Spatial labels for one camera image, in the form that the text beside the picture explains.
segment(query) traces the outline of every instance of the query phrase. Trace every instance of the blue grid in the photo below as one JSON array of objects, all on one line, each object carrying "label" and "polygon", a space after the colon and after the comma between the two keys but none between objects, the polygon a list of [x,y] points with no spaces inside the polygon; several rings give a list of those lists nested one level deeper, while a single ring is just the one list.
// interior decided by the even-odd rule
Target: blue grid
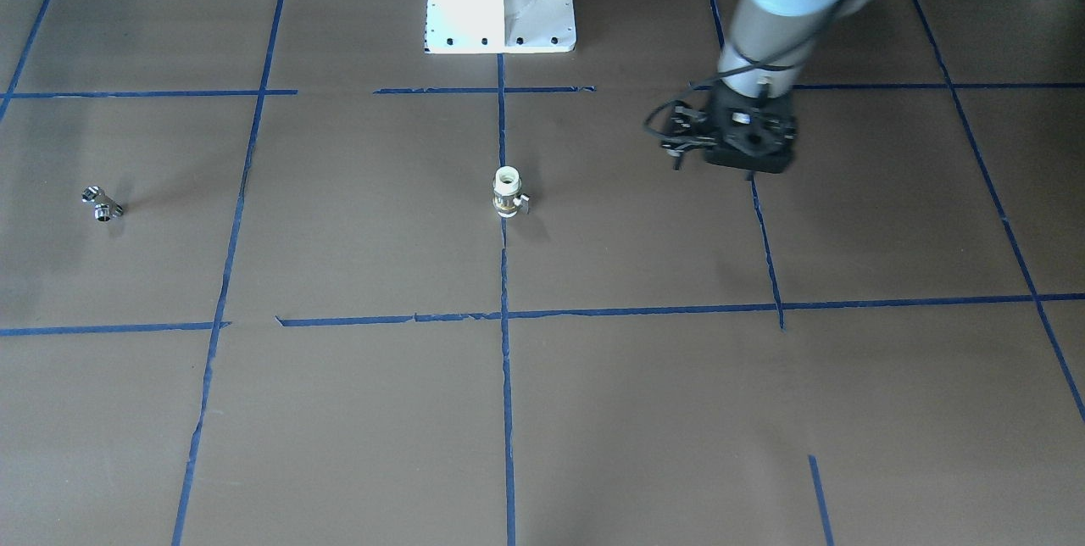
[{"label": "blue grid", "polygon": [[[242,215],[245,203],[245,189],[248,174],[252,169],[253,153],[259,135],[260,117],[264,110],[264,102],[267,97],[291,97],[298,94],[298,90],[269,89],[268,81],[271,72],[271,64],[275,54],[276,39],[279,30],[279,22],[282,16],[283,1],[277,0],[276,12],[268,37],[267,52],[265,56],[264,71],[260,78],[260,86],[253,90],[187,90],[187,91],[17,91],[18,81],[26,67],[26,63],[33,50],[34,41],[41,27],[50,2],[43,0],[38,10],[37,17],[23,51],[21,52],[18,64],[12,75],[8,89],[3,93],[0,102],[0,122],[7,114],[8,106],[15,99],[154,99],[154,98],[193,98],[193,97],[256,97],[256,106],[253,114],[252,129],[248,137],[248,147],[245,154],[244,166],[242,168],[240,188],[234,209],[233,226],[227,252],[226,264],[222,271],[222,285],[213,321],[207,322],[178,322],[178,323],[141,323],[141,325],[115,325],[115,326],[65,326],[65,327],[9,327],[0,329],[0,338],[4,337],[35,337],[54,334],[98,334],[98,333],[136,333],[156,331],[209,331],[207,360],[204,370],[204,384],[200,405],[200,419],[192,434],[190,454],[186,466],[186,477],[178,504],[177,520],[173,534],[173,545],[179,546],[182,538],[184,518],[191,494],[193,473],[200,448],[204,417],[206,414],[207,398],[212,382],[212,364],[217,352],[219,334],[225,327],[230,325],[224,319],[227,303],[230,276],[233,267],[233,258],[237,251],[238,237],[242,224]],[[624,307],[624,308],[570,308],[556,310],[522,310],[512,312],[509,309],[508,299],[508,243],[505,221],[501,221],[502,247],[500,255],[501,295],[500,310],[490,313],[465,313],[465,314],[430,314],[430,315],[398,315],[398,316],[372,316],[372,317],[340,317],[321,319],[282,319],[276,317],[282,327],[342,327],[342,326],[366,326],[375,323],[407,323],[407,322],[441,322],[441,321],[464,321],[464,320],[499,320],[501,326],[501,353],[503,372],[503,412],[505,412],[505,453],[506,453],[506,496],[507,496],[507,532],[508,544],[515,544],[515,488],[514,488],[514,466],[512,450],[512,382],[510,364],[510,335],[509,323],[519,319],[539,319],[559,316],[576,317],[621,317],[621,316],[647,316],[647,315],[681,315],[681,314],[723,314],[723,313],[751,313],[751,312],[775,312],[779,315],[781,329],[786,327],[784,314],[788,310],[826,310],[826,309],[861,309],[879,307],[906,307],[906,306],[960,306],[960,305],[984,305],[984,304],[1020,304],[1031,303],[1035,306],[1037,315],[1044,326],[1044,330],[1050,342],[1052,352],[1061,368],[1063,378],[1073,396],[1078,414],[1085,421],[1085,404],[1077,390],[1073,374],[1067,365],[1065,357],[1059,345],[1055,331],[1048,320],[1045,303],[1067,302],[1067,300],[1085,300],[1085,292],[1071,292],[1071,294],[1041,294],[1036,290],[1034,280],[1025,264],[1024,257],[1017,243],[1012,226],[1004,209],[1001,200],[996,190],[984,162],[981,149],[972,132],[971,125],[960,102],[958,91],[961,90],[1013,90],[1013,89],[1085,89],[1085,82],[996,82],[996,84],[957,84],[953,81],[948,67],[943,60],[942,52],[934,38],[933,31],[927,21],[920,0],[911,0],[916,13],[922,22],[927,37],[930,40],[933,55],[941,67],[944,76],[942,84],[810,84],[796,85],[795,90],[947,90],[960,116],[961,125],[968,137],[970,147],[975,156],[976,166],[983,176],[991,199],[996,206],[999,218],[1003,223],[1007,241],[1014,253],[1019,264],[1021,275],[1029,289],[1027,295],[1003,295],[1003,296],[970,296],[970,297],[929,297],[929,299],[888,299],[888,300],[830,300],[830,302],[814,303],[787,303],[781,299],[779,285],[776,279],[773,264],[771,250],[769,244],[769,233],[765,226],[761,200],[757,195],[756,180],[751,176],[749,179],[752,203],[765,247],[767,274],[773,289],[774,303],[771,304],[737,304],[737,305],[690,305],[690,306],[656,306],[656,307]],[[713,16],[714,27],[719,43],[723,45],[724,31],[722,16],[716,0],[710,0],[710,11]],[[531,94],[531,93],[590,93],[596,91],[593,86],[585,87],[507,87],[505,79],[505,60],[497,55],[498,78],[496,87],[387,87],[376,90],[375,94],[496,94],[498,98],[499,120],[498,120],[498,160],[501,165],[506,157],[506,97],[508,94]],[[825,539],[828,546],[833,546],[832,528],[830,523],[825,492],[821,484],[820,471],[817,458],[808,456],[810,475],[814,483],[817,505],[820,512]]]}]

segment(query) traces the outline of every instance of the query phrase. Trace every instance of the white mounting plate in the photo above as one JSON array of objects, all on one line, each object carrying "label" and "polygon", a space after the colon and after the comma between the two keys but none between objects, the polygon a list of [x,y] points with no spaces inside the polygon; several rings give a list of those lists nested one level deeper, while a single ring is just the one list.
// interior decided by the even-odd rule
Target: white mounting plate
[{"label": "white mounting plate", "polygon": [[425,52],[431,54],[541,54],[570,52],[576,45],[572,0],[534,0],[519,16],[506,20],[506,36],[486,37],[451,31],[442,18],[441,5],[426,1]]}]

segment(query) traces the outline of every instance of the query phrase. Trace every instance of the metal pipe fitting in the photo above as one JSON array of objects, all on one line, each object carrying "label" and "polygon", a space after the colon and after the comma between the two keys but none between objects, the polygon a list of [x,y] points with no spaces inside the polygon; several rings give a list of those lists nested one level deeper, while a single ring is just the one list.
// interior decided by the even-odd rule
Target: metal pipe fitting
[{"label": "metal pipe fitting", "polygon": [[502,218],[531,209],[531,195],[521,192],[520,172],[512,167],[497,168],[494,175],[494,208]]},{"label": "metal pipe fitting", "polygon": [[105,195],[102,189],[97,186],[91,186],[82,191],[82,202],[94,207],[94,219],[98,221],[110,221],[112,218],[125,215],[125,208]]}]

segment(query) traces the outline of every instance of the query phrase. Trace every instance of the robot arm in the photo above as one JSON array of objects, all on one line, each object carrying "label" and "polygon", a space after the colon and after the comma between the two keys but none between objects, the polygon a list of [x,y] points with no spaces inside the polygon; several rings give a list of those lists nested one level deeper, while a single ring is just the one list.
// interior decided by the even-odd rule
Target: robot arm
[{"label": "robot arm", "polygon": [[739,0],[720,52],[718,72],[705,85],[705,111],[678,99],[669,106],[667,129],[649,132],[676,158],[702,149],[712,164],[779,173],[793,158],[795,120],[790,91],[819,37],[837,17],[870,0]]}]

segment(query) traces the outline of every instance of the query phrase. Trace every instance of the pipe fitting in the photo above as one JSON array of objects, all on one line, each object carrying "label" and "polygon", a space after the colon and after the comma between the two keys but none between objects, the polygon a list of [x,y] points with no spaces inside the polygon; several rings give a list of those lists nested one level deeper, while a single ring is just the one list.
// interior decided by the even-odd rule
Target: pipe fitting
[{"label": "pipe fitting", "polygon": [[94,207],[94,219],[98,221],[110,221],[125,215],[125,208],[110,199],[102,189],[91,186],[82,191],[82,202]]},{"label": "pipe fitting", "polygon": [[497,168],[494,175],[494,208],[502,218],[511,218],[520,211],[531,209],[531,195],[522,190],[520,172],[513,167]]}]

